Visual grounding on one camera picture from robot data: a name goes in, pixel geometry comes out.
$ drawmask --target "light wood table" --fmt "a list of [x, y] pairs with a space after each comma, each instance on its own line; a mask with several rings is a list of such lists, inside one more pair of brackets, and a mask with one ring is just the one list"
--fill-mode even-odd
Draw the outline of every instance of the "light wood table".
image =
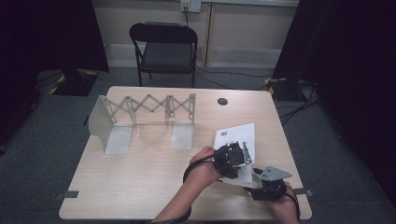
[[[254, 123], [256, 160], [253, 167], [267, 165], [288, 171], [294, 188], [303, 186], [271, 95], [266, 91], [228, 91], [112, 87], [109, 100], [124, 96], [143, 99], [147, 94], [177, 99], [196, 93], [192, 150], [170, 147], [172, 131], [165, 125], [140, 125], [134, 130], [126, 155], [105, 155], [101, 141], [91, 136], [69, 190], [77, 198], [65, 198], [60, 210], [64, 219], [153, 219], [182, 184], [190, 158], [212, 146], [215, 131]], [[227, 105], [218, 99], [226, 98]], [[305, 195], [299, 195], [301, 219], [312, 216]], [[215, 183], [204, 190], [192, 206], [190, 220], [272, 220], [267, 202], [255, 202], [241, 187]]]

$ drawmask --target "gray carpet floor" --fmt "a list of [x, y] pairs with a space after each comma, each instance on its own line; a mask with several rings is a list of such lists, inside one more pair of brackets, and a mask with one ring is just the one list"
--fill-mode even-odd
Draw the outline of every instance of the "gray carpet floor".
[[[265, 91], [271, 69], [211, 68], [198, 70], [195, 88]], [[233, 72], [249, 74], [227, 74]], [[84, 125], [98, 95], [112, 86], [137, 86], [135, 68], [101, 73], [89, 96], [50, 95], [57, 71], [39, 76], [42, 92], [35, 110], [7, 143], [0, 157], [0, 223], [130, 223], [129, 221], [67, 221], [59, 218], [65, 192], [90, 136]], [[189, 76], [144, 76], [145, 86], [188, 88]], [[310, 88], [304, 90], [309, 94]], [[276, 102], [279, 116], [300, 102]], [[321, 104], [293, 116], [284, 125], [293, 157], [306, 188], [313, 216], [302, 223], [396, 223], [396, 212], [365, 164], [344, 144], [334, 121]]]

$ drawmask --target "black curtain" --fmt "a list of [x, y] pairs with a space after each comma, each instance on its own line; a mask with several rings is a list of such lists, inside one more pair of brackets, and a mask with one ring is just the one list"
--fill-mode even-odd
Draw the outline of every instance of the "black curtain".
[[395, 12], [390, 0], [300, 0], [274, 72], [318, 83], [321, 102], [394, 206]]
[[0, 1], [0, 144], [37, 75], [64, 66], [108, 72], [91, 0]]

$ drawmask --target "chair backrest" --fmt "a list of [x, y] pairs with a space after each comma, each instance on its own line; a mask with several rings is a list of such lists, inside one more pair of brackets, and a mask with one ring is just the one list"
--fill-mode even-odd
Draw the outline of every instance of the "chair backrest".
[[129, 36], [134, 44], [136, 41], [156, 43], [194, 44], [198, 36], [190, 27], [178, 23], [139, 22], [131, 27]]

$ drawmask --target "chair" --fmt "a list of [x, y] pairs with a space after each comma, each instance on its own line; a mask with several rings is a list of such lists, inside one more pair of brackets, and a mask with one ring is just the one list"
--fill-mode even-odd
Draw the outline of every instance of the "chair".
[[[197, 34], [188, 26], [176, 23], [139, 22], [131, 27], [139, 84], [141, 73], [191, 74], [194, 88], [197, 58]], [[137, 45], [145, 42], [144, 52]]]

